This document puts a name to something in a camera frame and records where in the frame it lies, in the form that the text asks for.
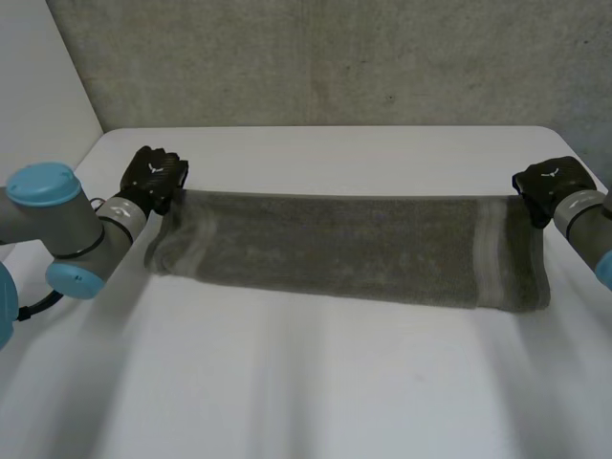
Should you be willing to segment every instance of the black cable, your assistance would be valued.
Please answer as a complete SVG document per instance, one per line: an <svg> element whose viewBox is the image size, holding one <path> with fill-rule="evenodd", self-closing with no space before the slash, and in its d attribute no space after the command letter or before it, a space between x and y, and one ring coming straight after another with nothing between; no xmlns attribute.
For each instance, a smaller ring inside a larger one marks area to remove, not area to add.
<svg viewBox="0 0 612 459"><path fill-rule="evenodd" d="M94 206L94 202L100 202L100 205L95 207ZM98 211L99 208L101 208L102 206L104 206L104 203L106 202L105 199L102 198L92 198L89 200L89 203L92 205L92 207L94 208L94 211Z"/></svg>
<svg viewBox="0 0 612 459"><path fill-rule="evenodd" d="M35 314L42 313L43 311L47 311L54 304L56 304L62 297L63 294L60 292L56 292L53 290L50 294L42 298L37 303L32 306L23 306L19 308L19 315L17 316L17 320L23 322L24 320L28 320Z"/></svg>

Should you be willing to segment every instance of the white tabletop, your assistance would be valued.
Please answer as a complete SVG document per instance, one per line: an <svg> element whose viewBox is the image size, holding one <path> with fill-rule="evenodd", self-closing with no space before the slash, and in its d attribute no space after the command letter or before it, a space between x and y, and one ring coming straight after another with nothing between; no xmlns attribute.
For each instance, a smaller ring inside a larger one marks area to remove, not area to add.
<svg viewBox="0 0 612 459"><path fill-rule="evenodd" d="M77 168L88 195L145 144L189 160L190 188L296 194L514 194L574 155L540 127L127 129ZM151 276L158 225L98 298L16 324L2 457L609 457L612 294L552 225L551 306L523 316ZM50 261L37 242L7 259L23 304Z"/></svg>

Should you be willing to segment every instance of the gray towel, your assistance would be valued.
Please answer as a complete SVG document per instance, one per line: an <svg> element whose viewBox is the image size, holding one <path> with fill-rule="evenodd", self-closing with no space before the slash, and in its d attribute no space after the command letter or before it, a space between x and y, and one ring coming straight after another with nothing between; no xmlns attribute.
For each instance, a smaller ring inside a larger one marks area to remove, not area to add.
<svg viewBox="0 0 612 459"><path fill-rule="evenodd" d="M184 191L145 257L213 284L459 308L548 305L542 231L518 197Z"/></svg>

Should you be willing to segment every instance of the white wall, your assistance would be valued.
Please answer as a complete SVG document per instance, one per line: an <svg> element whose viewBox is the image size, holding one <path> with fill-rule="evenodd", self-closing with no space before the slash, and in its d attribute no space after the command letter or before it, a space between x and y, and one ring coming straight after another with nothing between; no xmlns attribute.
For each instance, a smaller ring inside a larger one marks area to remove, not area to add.
<svg viewBox="0 0 612 459"><path fill-rule="evenodd" d="M101 134L47 4L1 0L0 185L26 164L77 165Z"/></svg>

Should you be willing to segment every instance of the fabric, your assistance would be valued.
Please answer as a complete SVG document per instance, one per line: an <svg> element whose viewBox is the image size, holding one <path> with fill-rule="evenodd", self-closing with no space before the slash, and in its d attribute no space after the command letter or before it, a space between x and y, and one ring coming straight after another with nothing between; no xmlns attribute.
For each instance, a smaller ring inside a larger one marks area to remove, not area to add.
<svg viewBox="0 0 612 459"><path fill-rule="evenodd" d="M518 197L183 191L151 243L157 274L408 304L548 305L542 231Z"/></svg>

